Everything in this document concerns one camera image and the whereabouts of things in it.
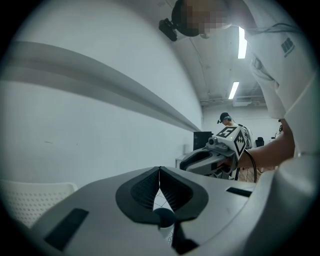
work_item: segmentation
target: sleeve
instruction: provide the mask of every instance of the sleeve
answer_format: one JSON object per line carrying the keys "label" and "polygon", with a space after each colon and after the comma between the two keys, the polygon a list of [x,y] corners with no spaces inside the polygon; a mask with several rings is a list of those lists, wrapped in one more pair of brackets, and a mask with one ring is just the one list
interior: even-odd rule
{"label": "sleeve", "polygon": [[268,74],[261,62],[259,62],[259,67],[257,68],[256,61],[259,62],[257,58],[251,61],[250,70],[261,87],[269,115],[274,119],[284,119],[286,110],[277,94],[279,84]]}

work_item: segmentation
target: person wearing black cap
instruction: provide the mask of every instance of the person wearing black cap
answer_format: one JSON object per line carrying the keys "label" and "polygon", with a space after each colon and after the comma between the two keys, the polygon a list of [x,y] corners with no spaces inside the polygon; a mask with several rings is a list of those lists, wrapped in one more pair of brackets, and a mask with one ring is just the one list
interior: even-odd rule
{"label": "person wearing black cap", "polygon": [[220,122],[225,126],[239,126],[235,122],[233,122],[231,116],[227,112],[223,112],[220,115]]}
{"label": "person wearing black cap", "polygon": [[[302,139],[295,144],[288,123],[302,131],[293,117],[297,111],[294,106],[301,95],[314,89],[320,80],[319,64],[307,37],[278,3],[273,0],[178,0],[172,10],[172,23],[188,37],[230,26],[241,28],[239,33],[244,30],[253,53],[249,68],[261,87],[269,115],[280,119],[283,127],[275,140],[249,150],[257,167],[275,167],[292,158],[295,149],[297,155],[309,150]],[[243,154],[238,167],[250,166],[250,158]]]}

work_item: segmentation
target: perforated chair back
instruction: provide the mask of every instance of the perforated chair back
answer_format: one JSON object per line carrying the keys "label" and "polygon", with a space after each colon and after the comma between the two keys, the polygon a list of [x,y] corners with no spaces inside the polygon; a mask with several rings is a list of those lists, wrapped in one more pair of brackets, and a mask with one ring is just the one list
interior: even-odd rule
{"label": "perforated chair back", "polygon": [[0,179],[1,200],[9,215],[27,227],[77,190],[73,183],[23,183]]}

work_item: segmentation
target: forearm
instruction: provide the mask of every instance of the forearm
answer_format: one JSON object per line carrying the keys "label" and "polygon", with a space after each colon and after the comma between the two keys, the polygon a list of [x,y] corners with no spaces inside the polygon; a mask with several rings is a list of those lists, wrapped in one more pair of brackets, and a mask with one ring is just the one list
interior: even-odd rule
{"label": "forearm", "polygon": [[[294,156],[295,142],[293,135],[291,132],[282,133],[267,145],[250,149],[249,152],[257,168],[278,166]],[[247,154],[242,154],[238,167],[252,167],[252,162]]]}

